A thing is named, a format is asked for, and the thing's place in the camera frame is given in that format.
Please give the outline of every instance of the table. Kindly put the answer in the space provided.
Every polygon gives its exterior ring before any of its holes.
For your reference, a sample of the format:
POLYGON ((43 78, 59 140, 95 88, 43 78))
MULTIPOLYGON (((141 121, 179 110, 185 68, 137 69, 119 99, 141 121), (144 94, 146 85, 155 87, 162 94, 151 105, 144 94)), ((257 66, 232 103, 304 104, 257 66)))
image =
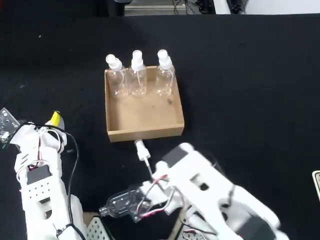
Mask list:
MULTIPOLYGON (((54 110, 80 147, 72 192, 84 211, 148 178, 132 142, 106 135, 106 54, 146 65, 168 50, 185 117, 180 137, 146 140, 151 165, 182 142, 207 150, 231 181, 276 212, 291 240, 317 239, 320 15, 148 16, 0 22, 0 106, 46 122, 54 110)), ((0 232, 24 239, 15 148, 0 151, 0 232)), ((63 180, 74 158, 64 153, 63 180)), ((165 239, 174 217, 105 218, 116 239, 165 239)))

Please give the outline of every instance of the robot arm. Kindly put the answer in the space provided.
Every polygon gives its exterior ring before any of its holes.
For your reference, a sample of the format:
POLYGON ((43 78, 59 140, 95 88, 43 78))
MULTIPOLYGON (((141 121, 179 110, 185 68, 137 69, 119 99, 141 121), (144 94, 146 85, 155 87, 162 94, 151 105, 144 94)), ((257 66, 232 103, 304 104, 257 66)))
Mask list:
POLYGON ((137 222, 159 211, 169 215, 183 208, 186 223, 202 230, 209 240, 260 240, 262 236, 288 240, 278 230, 280 221, 273 211, 229 181, 188 143, 164 156, 152 178, 153 183, 146 181, 137 191, 123 193, 125 204, 114 197, 108 209, 121 209, 121 216, 130 214, 137 222), (163 202, 164 207, 150 211, 163 202))
MULTIPOLYGON (((21 185, 22 208, 28 240, 85 239, 72 227, 66 188, 61 180, 60 153, 67 144, 64 132, 50 127, 36 128, 33 123, 20 125, 3 108, 0 112, 0 140, 19 146, 14 170, 21 185)), ((61 116, 55 112, 46 124, 64 129, 61 116)), ((71 195, 73 225, 86 233, 79 199, 71 195)))

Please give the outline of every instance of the cardboard box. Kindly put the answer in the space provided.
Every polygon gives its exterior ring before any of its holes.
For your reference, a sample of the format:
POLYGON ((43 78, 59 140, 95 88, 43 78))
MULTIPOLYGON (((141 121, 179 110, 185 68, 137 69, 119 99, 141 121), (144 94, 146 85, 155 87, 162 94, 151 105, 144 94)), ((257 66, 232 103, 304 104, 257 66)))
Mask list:
POLYGON ((182 134, 185 121, 176 79, 173 81, 172 94, 159 96, 155 91, 156 66, 149 66, 146 96, 137 98, 129 95, 118 100, 110 94, 107 72, 104 73, 105 112, 106 129, 111 142, 182 134))

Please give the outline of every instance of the black cable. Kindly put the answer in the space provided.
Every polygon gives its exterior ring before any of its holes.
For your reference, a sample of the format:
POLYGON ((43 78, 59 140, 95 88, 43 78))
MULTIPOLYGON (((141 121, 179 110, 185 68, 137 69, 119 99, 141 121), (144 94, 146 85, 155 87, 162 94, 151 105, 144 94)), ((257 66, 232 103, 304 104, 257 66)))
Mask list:
POLYGON ((74 224, 74 218, 73 218, 73 214, 72 214, 72 209, 71 209, 71 183, 72 183, 72 179, 74 177, 74 173, 75 173, 75 169, 79 160, 79 147, 77 144, 76 139, 74 138, 74 136, 72 136, 70 133, 66 132, 64 129, 57 127, 57 126, 53 126, 53 125, 48 125, 48 124, 36 124, 33 122, 24 122, 22 123, 16 130, 15 132, 10 136, 10 139, 8 142, 10 142, 10 140, 16 135, 16 133, 20 130, 20 128, 22 126, 25 125, 34 125, 36 128, 52 128, 52 129, 57 129, 63 133, 65 133, 67 136, 69 136, 72 141, 74 142, 74 146, 75 146, 75 150, 76 150, 76 159, 73 165, 73 169, 70 175, 70 179, 69 179, 69 183, 68 183, 68 190, 67 190, 67 204, 68 204, 68 213, 69 213, 69 218, 70 218, 70 223, 74 224))
POLYGON ((56 235, 55 235, 56 238, 59 239, 59 236, 60 236, 61 234, 63 234, 64 231, 65 231, 68 227, 72 227, 72 228, 76 231, 76 233, 80 236, 81 240, 86 240, 85 236, 84 236, 83 233, 80 231, 80 229, 77 228, 73 223, 69 223, 69 224, 65 225, 65 227, 64 227, 63 230, 60 230, 60 229, 56 230, 56 235))
POLYGON ((174 2, 173 2, 173 6, 174 6, 173 12, 174 12, 176 15, 180 15, 179 12, 178 12, 178 10, 177 10, 177 6, 179 5, 179 3, 180 3, 181 1, 182 1, 182 0, 177 0, 177 3, 176 3, 176 4, 174 4, 174 2))
POLYGON ((189 1, 186 0, 186 1, 185 1, 185 5, 188 6, 188 8, 191 10, 191 12, 192 12, 193 14, 196 14, 195 11, 192 9, 192 7, 190 7, 189 1))
POLYGON ((184 0, 184 6, 185 6, 185 14, 188 15, 188 7, 187 7, 188 0, 184 0))

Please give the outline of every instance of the wire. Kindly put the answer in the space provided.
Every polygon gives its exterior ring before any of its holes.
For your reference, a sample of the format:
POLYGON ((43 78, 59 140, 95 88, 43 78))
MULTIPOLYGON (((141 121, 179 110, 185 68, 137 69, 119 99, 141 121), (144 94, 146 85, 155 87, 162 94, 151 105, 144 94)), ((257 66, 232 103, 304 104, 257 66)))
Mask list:
POLYGON ((189 224, 186 224, 186 223, 184 223, 184 221, 183 221, 181 218, 179 218, 179 220, 180 220, 180 222, 181 222, 182 225, 184 225, 184 226, 186 226, 186 227, 188 227, 188 228, 190 228, 190 229, 194 229, 194 230, 199 231, 199 232, 201 232, 201 233, 203 233, 203 234, 211 234, 211 235, 215 235, 215 236, 217 235, 217 234, 215 234, 214 232, 204 231, 204 230, 201 230, 201 229, 196 228, 196 227, 194 227, 194 226, 191 226, 191 225, 189 225, 189 224))
POLYGON ((28 164, 24 164, 22 165, 18 171, 16 171, 16 180, 21 184, 21 181, 20 181, 20 172, 27 168, 28 166, 30 165, 33 165, 33 164, 37 164, 37 163, 46 163, 48 166, 50 166, 50 163, 47 161, 47 160, 35 160, 35 161, 32 161, 32 162, 28 162, 28 164))
POLYGON ((189 3, 190 2, 188 0, 185 0, 185 10, 187 11, 187 7, 188 7, 193 14, 196 14, 195 11, 192 9, 192 7, 190 7, 189 3))
POLYGON ((153 181, 153 183, 151 184, 150 188, 146 191, 145 195, 143 196, 143 198, 141 199, 141 201, 139 202, 138 206, 136 207, 136 213, 139 214, 139 209, 142 205, 142 203, 146 200, 148 193, 151 191, 151 189, 162 179, 166 178, 168 175, 165 174, 159 178, 157 178, 156 180, 153 181))
MULTIPOLYGON (((187 205, 186 205, 185 199, 183 198, 183 194, 182 194, 181 191, 178 190, 177 188, 175 188, 175 191, 180 195, 180 198, 181 198, 181 200, 182 200, 182 209, 184 210, 184 209, 187 207, 187 205)), ((191 226, 191 225, 185 223, 185 220, 182 220, 182 219, 181 219, 181 216, 179 217, 179 220, 180 220, 180 222, 181 222, 182 225, 184 225, 184 226, 186 226, 186 227, 188 227, 188 228, 190 228, 190 229, 197 230, 197 231, 199 231, 199 232, 201 232, 201 233, 204 233, 204 234, 211 234, 211 235, 215 235, 215 236, 217 235, 217 234, 215 234, 214 232, 204 231, 204 230, 201 230, 201 229, 199 229, 199 228, 196 228, 196 227, 194 227, 194 226, 191 226)))
POLYGON ((58 152, 58 154, 59 154, 60 151, 61 151, 61 149, 62 149, 62 141, 61 141, 61 137, 60 137, 59 133, 58 133, 56 130, 53 130, 53 129, 46 129, 45 132, 46 132, 46 133, 51 132, 51 133, 54 133, 54 134, 56 135, 57 140, 59 141, 59 148, 58 148, 58 150, 57 150, 57 152, 58 152))
POLYGON ((176 15, 180 15, 179 12, 178 12, 178 10, 177 10, 177 6, 179 5, 179 3, 180 3, 181 1, 182 1, 182 0, 178 0, 177 3, 175 4, 175 3, 174 3, 174 0, 172 0, 172 4, 173 4, 173 6, 174 6, 173 12, 174 12, 174 14, 176 14, 176 15))
POLYGON ((146 212, 146 213, 142 214, 141 217, 147 218, 147 217, 149 217, 149 216, 151 216, 151 215, 153 215, 155 213, 158 213, 158 212, 161 212, 161 211, 165 210, 169 206, 170 202, 172 201, 172 198, 174 197, 174 194, 175 194, 175 190, 173 189, 171 191, 171 193, 170 193, 168 201, 166 201, 166 204, 163 207, 151 210, 149 212, 146 212))
POLYGON ((206 240, 205 236, 202 234, 201 231, 195 230, 194 228, 188 228, 186 230, 183 230, 184 233, 195 233, 195 234, 199 234, 201 235, 201 237, 203 238, 203 240, 206 240))
POLYGON ((76 231, 76 233, 80 236, 81 240, 86 240, 85 236, 84 236, 83 233, 80 231, 80 229, 77 228, 73 223, 69 223, 69 224, 65 225, 64 229, 62 229, 62 230, 61 230, 61 229, 57 229, 57 230, 56 230, 56 235, 55 235, 56 238, 59 239, 59 236, 60 236, 61 234, 63 234, 64 231, 65 231, 68 227, 72 227, 72 228, 76 231))
POLYGON ((184 6, 185 6, 185 14, 188 15, 188 7, 187 7, 188 0, 184 0, 184 6))
POLYGON ((56 130, 59 130, 60 132, 63 132, 65 133, 67 136, 69 136, 73 143, 74 143, 74 146, 75 146, 75 150, 76 150, 76 159, 75 159, 75 162, 74 162, 74 165, 73 165, 73 169, 72 169, 72 172, 71 172, 71 175, 70 175, 70 178, 69 178, 69 183, 68 183, 68 190, 67 190, 67 204, 68 204, 68 213, 69 213, 69 219, 70 219, 70 223, 73 224, 74 223, 74 218, 73 218, 73 215, 72 215, 72 209, 71 209, 71 184, 72 184, 72 179, 74 177, 74 174, 75 174, 75 170, 76 170, 76 166, 77 166, 77 163, 79 161, 79 147, 78 147, 78 144, 77 144, 77 141, 76 139, 74 138, 74 136, 72 136, 72 134, 68 133, 67 131, 65 131, 64 129, 60 128, 60 127, 57 127, 57 126, 53 126, 53 125, 48 125, 48 124, 35 124, 33 122, 25 122, 25 123, 22 123, 19 128, 17 128, 15 130, 15 132, 11 135, 10 137, 10 140, 17 134, 17 132, 21 129, 21 127, 25 126, 25 125, 34 125, 36 128, 52 128, 52 129, 56 129, 56 130))

